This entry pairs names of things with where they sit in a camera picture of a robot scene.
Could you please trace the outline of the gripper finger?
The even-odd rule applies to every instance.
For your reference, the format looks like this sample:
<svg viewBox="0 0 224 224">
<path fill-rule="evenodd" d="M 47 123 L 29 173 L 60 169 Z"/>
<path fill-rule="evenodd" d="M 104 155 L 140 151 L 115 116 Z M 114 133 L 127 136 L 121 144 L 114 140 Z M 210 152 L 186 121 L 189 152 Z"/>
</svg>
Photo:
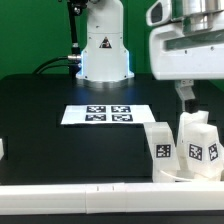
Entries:
<svg viewBox="0 0 224 224">
<path fill-rule="evenodd" d="M 182 111 L 194 113 L 197 111 L 198 101 L 193 92 L 193 80 L 177 80 L 175 82 L 176 92 L 182 102 Z"/>
</svg>

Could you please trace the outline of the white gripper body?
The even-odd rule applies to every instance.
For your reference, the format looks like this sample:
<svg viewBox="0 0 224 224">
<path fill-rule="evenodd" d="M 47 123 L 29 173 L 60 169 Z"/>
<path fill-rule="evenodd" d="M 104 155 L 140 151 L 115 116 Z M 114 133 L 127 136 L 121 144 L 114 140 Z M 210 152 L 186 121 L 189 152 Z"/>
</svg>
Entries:
<svg viewBox="0 0 224 224">
<path fill-rule="evenodd" d="M 224 78 L 224 0 L 156 0 L 146 22 L 156 79 Z"/>
</svg>

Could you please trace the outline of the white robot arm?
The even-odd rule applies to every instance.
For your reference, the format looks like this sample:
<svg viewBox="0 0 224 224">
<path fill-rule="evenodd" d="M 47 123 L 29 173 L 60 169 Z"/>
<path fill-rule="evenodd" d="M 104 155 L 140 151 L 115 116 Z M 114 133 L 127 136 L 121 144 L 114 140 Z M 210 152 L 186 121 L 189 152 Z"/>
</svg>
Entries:
<svg viewBox="0 0 224 224">
<path fill-rule="evenodd" d="M 173 80 L 182 109 L 194 113 L 193 82 L 224 79 L 224 0 L 156 0 L 146 12 L 153 76 Z M 104 88 L 132 78 L 119 0 L 87 0 L 87 45 L 77 78 Z"/>
</svg>

